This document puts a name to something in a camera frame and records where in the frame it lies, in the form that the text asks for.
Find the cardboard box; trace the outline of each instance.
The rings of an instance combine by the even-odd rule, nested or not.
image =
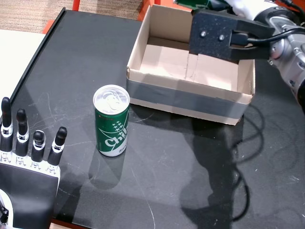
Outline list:
[[[253,60],[188,52],[192,15],[149,7],[127,65],[132,104],[235,125],[255,93]]]

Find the carpet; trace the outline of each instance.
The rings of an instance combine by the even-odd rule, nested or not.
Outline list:
[[[0,29],[41,33],[73,0],[0,0]],[[81,0],[79,11],[136,20],[142,0]]]

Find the screw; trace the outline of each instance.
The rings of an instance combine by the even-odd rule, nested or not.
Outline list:
[[[224,36],[223,35],[220,35],[219,36],[219,40],[222,42],[224,40]]]
[[[305,68],[305,63],[303,63],[303,62],[299,62],[298,65],[299,65],[301,68]]]
[[[289,83],[291,84],[291,86],[295,86],[295,82],[293,80],[289,80]]]
[[[200,36],[201,36],[201,37],[205,37],[205,36],[206,36],[206,31],[202,31],[202,32],[200,33]]]

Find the black table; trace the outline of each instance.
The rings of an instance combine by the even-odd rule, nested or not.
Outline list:
[[[131,105],[126,152],[96,150],[93,94],[125,86],[140,25],[65,11],[15,96],[14,114],[25,108],[48,148],[68,128],[54,217],[92,229],[304,228],[304,115],[266,62],[237,126]]]

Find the tape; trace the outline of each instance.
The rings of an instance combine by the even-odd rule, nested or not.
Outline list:
[[[248,106],[225,99],[139,83],[129,79],[127,79],[127,92],[134,99],[233,119],[241,118]]]

